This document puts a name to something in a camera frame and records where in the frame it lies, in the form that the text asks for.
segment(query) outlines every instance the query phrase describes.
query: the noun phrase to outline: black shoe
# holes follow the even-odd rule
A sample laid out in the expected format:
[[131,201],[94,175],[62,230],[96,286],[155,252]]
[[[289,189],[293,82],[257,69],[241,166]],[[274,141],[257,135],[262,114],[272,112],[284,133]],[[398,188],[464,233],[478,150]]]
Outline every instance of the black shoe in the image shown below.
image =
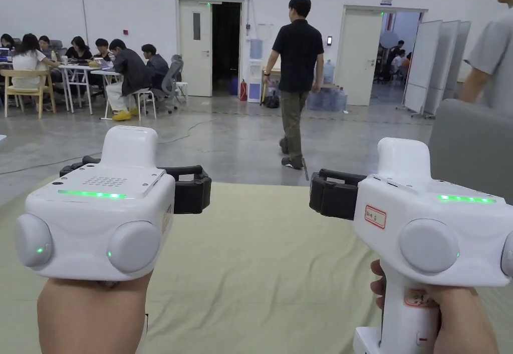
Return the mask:
[[282,159],[282,165],[285,167],[294,168],[295,170],[301,170],[303,168],[303,162],[300,160],[292,160],[290,157],[284,157]]
[[282,148],[283,155],[288,155],[288,145],[285,138],[280,139],[280,147]]

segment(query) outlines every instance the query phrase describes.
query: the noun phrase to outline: short black hair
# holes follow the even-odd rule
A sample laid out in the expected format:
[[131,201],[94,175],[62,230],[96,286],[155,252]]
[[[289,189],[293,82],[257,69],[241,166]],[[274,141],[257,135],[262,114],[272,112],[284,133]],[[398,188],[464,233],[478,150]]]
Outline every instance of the short black hair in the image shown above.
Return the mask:
[[89,47],[87,47],[86,42],[84,41],[82,36],[75,36],[71,40],[71,44],[72,45],[76,45],[79,48],[80,51],[86,51],[86,50],[89,49]]
[[107,39],[102,39],[102,38],[99,38],[97,39],[94,44],[97,46],[97,47],[108,47],[109,46],[109,42],[107,41]]
[[41,50],[38,37],[34,34],[25,34],[23,35],[22,43],[16,49],[16,56],[31,53],[36,50]]
[[144,45],[141,47],[142,52],[149,52],[151,55],[155,55],[157,53],[157,49],[153,45]]
[[121,48],[122,50],[126,50],[125,42],[121,39],[114,39],[110,42],[109,50],[115,50],[116,48]]
[[2,34],[2,37],[0,37],[0,40],[4,40],[4,41],[8,42],[11,45],[10,46],[11,48],[13,48],[15,46],[15,40],[9,34]]
[[289,2],[289,8],[295,10],[299,16],[305,18],[312,9],[311,0],[291,0]]

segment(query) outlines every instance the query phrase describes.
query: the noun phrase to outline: yellow shoe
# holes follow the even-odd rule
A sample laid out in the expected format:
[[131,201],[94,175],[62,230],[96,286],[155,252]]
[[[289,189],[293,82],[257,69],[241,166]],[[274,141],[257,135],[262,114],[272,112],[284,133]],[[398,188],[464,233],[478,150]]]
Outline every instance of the yellow shoe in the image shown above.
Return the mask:
[[115,120],[115,121],[122,121],[122,120],[130,120],[132,119],[132,116],[127,113],[126,111],[120,111],[119,113],[117,113],[116,115],[114,115],[112,117],[112,120]]

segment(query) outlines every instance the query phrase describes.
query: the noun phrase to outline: gray round knob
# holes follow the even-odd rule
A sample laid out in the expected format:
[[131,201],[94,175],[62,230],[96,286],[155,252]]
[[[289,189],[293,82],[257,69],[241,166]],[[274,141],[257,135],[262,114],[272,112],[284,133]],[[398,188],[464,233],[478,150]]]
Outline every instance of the gray round knob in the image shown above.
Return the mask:
[[27,267],[44,265],[52,255],[48,225],[32,214],[23,214],[16,222],[16,251],[20,262]]
[[161,233],[149,222],[135,221],[118,227],[108,244],[110,263],[122,272],[136,272],[153,261],[160,248]]
[[506,238],[500,266],[507,276],[513,276],[513,232]]
[[446,271],[460,256],[454,232],[432,219],[408,223],[399,235],[399,247],[412,267],[430,273]]

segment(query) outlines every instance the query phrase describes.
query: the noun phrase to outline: white stool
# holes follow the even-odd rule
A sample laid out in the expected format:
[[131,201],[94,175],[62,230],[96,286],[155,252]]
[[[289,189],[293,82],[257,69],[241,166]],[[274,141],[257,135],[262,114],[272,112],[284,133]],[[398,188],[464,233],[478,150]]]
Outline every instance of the white stool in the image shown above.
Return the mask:
[[189,100],[189,92],[187,91],[187,82],[176,82],[176,91],[185,98],[187,102]]
[[146,101],[149,100],[153,103],[153,116],[155,119],[157,118],[157,111],[155,108],[155,95],[149,90],[149,89],[142,89],[139,91],[136,91],[134,95],[137,95],[137,109],[139,110],[139,121],[141,121],[141,95],[146,95],[143,97],[143,104],[144,104],[144,115],[146,115]]

